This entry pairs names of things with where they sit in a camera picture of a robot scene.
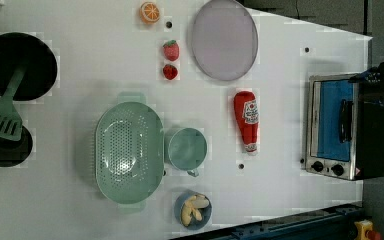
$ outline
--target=blue bowl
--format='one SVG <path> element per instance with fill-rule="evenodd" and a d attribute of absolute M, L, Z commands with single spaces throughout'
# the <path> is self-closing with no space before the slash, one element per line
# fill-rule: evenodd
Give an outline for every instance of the blue bowl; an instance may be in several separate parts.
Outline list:
<path fill-rule="evenodd" d="M 182 224 L 182 226 L 184 226 L 185 228 L 187 228 L 189 230 L 199 230 L 199 229 L 203 228 L 208 223 L 208 221 L 210 220 L 210 217 L 211 217 L 211 210 L 212 210 L 211 201 L 207 198 L 208 201 L 210 201 L 210 205 L 208 205 L 208 207 L 206 207 L 206 208 L 199 209 L 199 211 L 201 212 L 201 215 L 202 215 L 202 221 L 197 221 L 194 217 L 192 217 L 192 221 L 189 224 L 189 226 L 186 227 L 185 225 L 183 225 L 182 217 L 181 217 L 182 216 L 182 208 L 185 205 L 186 200 L 188 200 L 190 197 L 197 195 L 197 194 L 200 194 L 200 193 L 197 193 L 194 191 L 187 191 L 187 192 L 183 193 L 182 195 L 180 195 L 177 198 L 176 203 L 174 204 L 174 216 L 176 217 L 177 221 L 179 221 L 179 223 Z"/>

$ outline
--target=purple plate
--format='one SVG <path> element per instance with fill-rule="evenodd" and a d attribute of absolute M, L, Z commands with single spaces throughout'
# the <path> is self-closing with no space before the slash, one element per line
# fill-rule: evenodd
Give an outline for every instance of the purple plate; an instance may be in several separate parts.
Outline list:
<path fill-rule="evenodd" d="M 249 12 L 234 0 L 212 0 L 196 16 L 192 51 L 202 71 L 219 80 L 235 80 L 254 64 L 258 34 Z"/>

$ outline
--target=white table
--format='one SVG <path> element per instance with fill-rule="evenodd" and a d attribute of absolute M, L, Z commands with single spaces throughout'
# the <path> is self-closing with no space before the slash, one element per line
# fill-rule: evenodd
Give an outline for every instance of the white table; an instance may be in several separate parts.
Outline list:
<path fill-rule="evenodd" d="M 206 1 L 158 0 L 164 17 L 151 28 L 137 15 L 141 2 L 7 0 L 0 8 L 0 33 L 37 33 L 59 62 L 52 91 L 18 105 L 34 152 L 20 167 L 0 169 L 0 240 L 167 239 L 361 201 L 361 181 L 308 174 L 299 160 L 307 79 L 364 71 L 369 38 L 251 11 L 260 41 L 256 63 L 240 80 L 224 83 L 200 72 L 188 45 L 194 15 Z M 164 28 L 166 20 L 172 30 Z M 161 74 L 161 46 L 170 39 L 181 47 L 174 82 Z M 258 95 L 256 157 L 242 151 L 230 102 L 236 88 Z M 167 129 L 201 129 L 209 154 L 198 178 L 166 166 L 145 209 L 122 214 L 97 188 L 94 130 L 117 94 L 132 90 L 145 93 Z M 186 189 L 212 201 L 212 218 L 197 232 L 173 216 Z"/>

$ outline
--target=bottle label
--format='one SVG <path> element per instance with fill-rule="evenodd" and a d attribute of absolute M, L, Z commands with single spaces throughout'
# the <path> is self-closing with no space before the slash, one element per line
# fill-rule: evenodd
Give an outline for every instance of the bottle label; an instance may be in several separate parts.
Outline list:
<path fill-rule="evenodd" d="M 255 143 L 245 144 L 245 150 L 247 152 L 253 152 L 253 151 L 257 150 L 257 144 L 255 144 Z"/>
<path fill-rule="evenodd" d="M 258 123 L 258 109 L 256 100 L 245 102 L 244 114 L 242 116 L 247 124 Z"/>

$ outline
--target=oven knob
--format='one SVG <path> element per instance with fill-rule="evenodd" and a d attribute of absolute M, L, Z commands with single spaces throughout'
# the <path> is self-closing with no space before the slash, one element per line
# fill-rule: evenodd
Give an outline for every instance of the oven knob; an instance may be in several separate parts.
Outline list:
<path fill-rule="evenodd" d="M 344 168 L 341 165 L 335 165 L 331 168 L 331 170 L 336 176 L 341 176 L 344 174 Z"/>
<path fill-rule="evenodd" d="M 323 170 L 323 163 L 317 161 L 311 167 L 316 171 L 316 172 L 321 172 Z"/>

